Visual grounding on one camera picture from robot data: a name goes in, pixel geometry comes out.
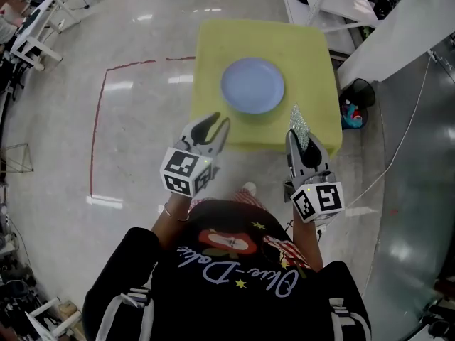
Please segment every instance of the white table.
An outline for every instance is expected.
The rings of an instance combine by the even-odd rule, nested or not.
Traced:
[[[53,2],[55,2],[55,6],[53,8],[50,8]],[[54,23],[50,21],[50,18],[57,9],[57,6],[64,10],[76,23],[80,23],[80,19],[76,18],[71,13],[70,9],[68,9],[61,0],[45,0],[41,3],[40,6],[36,8],[40,9],[38,16],[26,29],[24,29],[19,34],[19,36],[16,39],[16,42],[14,42],[13,46],[11,47],[10,53],[16,55],[17,57],[26,61],[27,63],[30,63],[32,66],[34,66],[35,69],[39,71],[44,70],[44,66],[39,63],[39,58],[33,60],[32,58],[27,56],[27,53],[30,52],[30,50],[33,47],[37,47],[44,54],[57,60],[58,62],[60,62],[63,59],[63,57],[60,54],[51,50],[48,46],[40,42],[40,38],[42,38],[41,34],[46,25],[49,25],[54,31],[56,31],[59,34],[62,32]]]

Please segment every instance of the white cable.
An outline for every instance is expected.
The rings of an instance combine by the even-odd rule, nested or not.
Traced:
[[[392,164],[393,164],[393,162],[394,162],[394,160],[395,160],[395,157],[397,156],[398,151],[399,151],[399,149],[401,148],[401,144],[403,144],[403,141],[405,140],[407,131],[408,131],[408,130],[410,129],[410,127],[411,127],[411,123],[412,123],[412,120],[414,119],[415,112],[417,111],[417,106],[419,105],[420,96],[422,96],[422,91],[423,91],[423,89],[424,89],[425,80],[426,80],[426,78],[427,78],[427,72],[428,72],[429,62],[430,62],[431,59],[432,59],[432,58],[431,58],[431,56],[430,56],[430,57],[428,58],[427,69],[425,70],[424,79],[423,79],[423,81],[422,81],[422,87],[420,87],[420,93],[419,93],[419,96],[417,97],[417,102],[415,103],[415,108],[414,108],[414,111],[413,111],[413,113],[412,113],[412,115],[411,115],[411,119],[409,120],[409,124],[407,125],[407,128],[406,128],[406,130],[405,130],[405,133],[403,134],[403,137],[401,138],[401,141],[400,141],[400,143],[398,144],[397,150],[395,151],[395,154],[393,155],[392,160],[390,161],[390,164],[389,164],[389,165],[387,166],[387,168],[381,173],[381,175],[380,175],[379,177],[377,177],[377,178],[374,180],[373,183],[370,184],[370,187],[368,187],[366,190],[364,190],[364,191],[362,192],[362,194],[359,195],[359,196],[358,196],[354,201],[352,201],[349,205],[347,205],[347,206],[345,207],[345,209],[349,208],[349,207],[352,206],[354,203],[356,203],[357,201],[359,201],[359,199],[361,199],[362,196],[364,196],[364,194],[366,194],[366,193],[367,193],[367,192],[376,184],[376,182],[378,182],[379,179],[381,179],[381,178],[386,174],[386,172],[387,172],[387,171],[390,169],[390,167],[392,166]],[[334,220],[335,218],[337,218],[340,214],[341,214],[341,212],[338,213],[338,214],[333,218],[333,220]]]

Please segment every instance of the blue plate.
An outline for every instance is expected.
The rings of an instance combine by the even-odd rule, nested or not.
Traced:
[[[284,81],[282,74],[268,60],[243,58],[223,73],[221,91],[234,109],[248,114],[262,114],[280,103],[284,95]]]

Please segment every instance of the floor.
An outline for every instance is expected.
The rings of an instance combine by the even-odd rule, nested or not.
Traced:
[[[453,47],[440,43],[436,51],[455,65]],[[428,61],[424,54],[375,87],[386,164],[409,123]],[[430,61],[412,125],[385,176],[380,236],[364,297],[375,340],[405,340],[419,327],[453,236],[455,71],[441,62]]]
[[[167,58],[196,54],[204,19],[287,21],[282,0],[87,2],[93,3],[90,9],[75,11],[81,24],[49,38],[63,61],[46,60],[44,72],[28,76],[5,129],[7,144],[30,143],[35,168],[34,173],[8,175],[11,219],[43,290],[79,307],[125,232],[133,226],[150,228],[168,196],[159,166],[188,120],[194,61]],[[83,5],[68,0],[71,8]],[[109,71],[100,92],[107,68],[148,60],[155,62]],[[364,186],[361,141],[359,131],[346,131],[333,159],[346,203]],[[259,161],[265,163],[262,168]],[[288,174],[283,153],[226,150],[220,167],[203,195],[228,197],[252,180],[270,212],[282,224],[290,220],[291,205],[282,201]],[[361,291],[378,235],[378,223],[366,221],[364,209],[377,213],[381,205],[356,203],[328,227],[320,243],[326,264],[346,262]],[[363,236],[362,226],[373,227]]]

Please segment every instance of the white chair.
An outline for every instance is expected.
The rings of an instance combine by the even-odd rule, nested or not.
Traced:
[[[55,328],[52,331],[49,331],[35,319],[37,315],[41,314],[45,310],[48,310],[53,305],[57,305],[60,303],[61,303],[60,299],[54,298],[48,301],[46,304],[43,304],[40,308],[35,309],[32,313],[26,312],[28,320],[35,328],[36,332],[40,335],[43,341],[58,341],[58,338],[61,335],[65,334],[68,328],[70,328],[72,325],[74,325],[76,322],[80,320],[81,313],[77,310],[68,319],[64,320],[61,324],[59,324],[57,328]]]

